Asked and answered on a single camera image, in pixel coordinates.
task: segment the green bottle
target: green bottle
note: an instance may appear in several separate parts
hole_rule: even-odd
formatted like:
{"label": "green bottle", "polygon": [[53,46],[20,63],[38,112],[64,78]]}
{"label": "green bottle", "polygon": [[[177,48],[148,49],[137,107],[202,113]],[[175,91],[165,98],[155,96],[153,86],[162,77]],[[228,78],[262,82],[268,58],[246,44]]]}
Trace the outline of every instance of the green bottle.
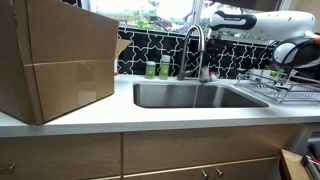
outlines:
{"label": "green bottle", "polygon": [[170,66],[170,56],[162,55],[161,65],[160,65],[160,74],[159,74],[160,79],[162,80],[168,79],[169,66]]}
{"label": "green bottle", "polygon": [[156,63],[154,61],[148,61],[146,66],[146,78],[153,79],[156,72]]}

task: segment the drawer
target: drawer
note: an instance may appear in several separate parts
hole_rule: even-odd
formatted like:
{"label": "drawer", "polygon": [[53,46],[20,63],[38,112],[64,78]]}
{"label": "drawer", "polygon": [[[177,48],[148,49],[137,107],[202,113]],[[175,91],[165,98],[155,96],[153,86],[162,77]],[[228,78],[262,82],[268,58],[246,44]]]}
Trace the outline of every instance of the drawer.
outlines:
{"label": "drawer", "polygon": [[299,125],[124,133],[124,175],[274,157]]}
{"label": "drawer", "polygon": [[125,176],[125,180],[271,180],[277,158],[196,166]]}
{"label": "drawer", "polygon": [[0,138],[0,179],[88,179],[120,176],[120,134]]}

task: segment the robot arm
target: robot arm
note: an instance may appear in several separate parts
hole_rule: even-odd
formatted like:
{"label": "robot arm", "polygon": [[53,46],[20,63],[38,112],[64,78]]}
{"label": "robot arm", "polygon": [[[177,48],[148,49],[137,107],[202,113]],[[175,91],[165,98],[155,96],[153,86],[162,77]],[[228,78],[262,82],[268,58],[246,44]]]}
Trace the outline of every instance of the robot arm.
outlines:
{"label": "robot arm", "polygon": [[274,11],[253,15],[228,15],[222,11],[210,19],[212,31],[242,30],[280,43],[273,59],[282,67],[308,67],[320,64],[318,35],[312,33],[315,17],[306,12]]}

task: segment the sink basin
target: sink basin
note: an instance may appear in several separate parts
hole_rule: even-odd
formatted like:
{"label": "sink basin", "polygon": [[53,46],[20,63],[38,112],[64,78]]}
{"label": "sink basin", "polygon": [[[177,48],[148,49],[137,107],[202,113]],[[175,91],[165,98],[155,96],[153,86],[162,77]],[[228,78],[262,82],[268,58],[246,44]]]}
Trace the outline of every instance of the sink basin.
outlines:
{"label": "sink basin", "polygon": [[[196,85],[139,83],[133,87],[134,103],[144,108],[193,108]],[[251,108],[268,104],[222,85],[199,85],[194,108]]]}

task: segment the dish rack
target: dish rack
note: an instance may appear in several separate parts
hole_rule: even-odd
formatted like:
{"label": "dish rack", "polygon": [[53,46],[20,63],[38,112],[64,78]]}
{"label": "dish rack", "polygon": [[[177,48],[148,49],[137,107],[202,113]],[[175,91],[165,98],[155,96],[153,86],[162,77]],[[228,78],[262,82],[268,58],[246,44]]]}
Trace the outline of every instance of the dish rack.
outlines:
{"label": "dish rack", "polygon": [[248,88],[279,104],[320,104],[320,81],[301,76],[290,76],[284,81],[286,74],[279,74],[280,77],[264,77],[249,72],[239,74],[237,86]]}

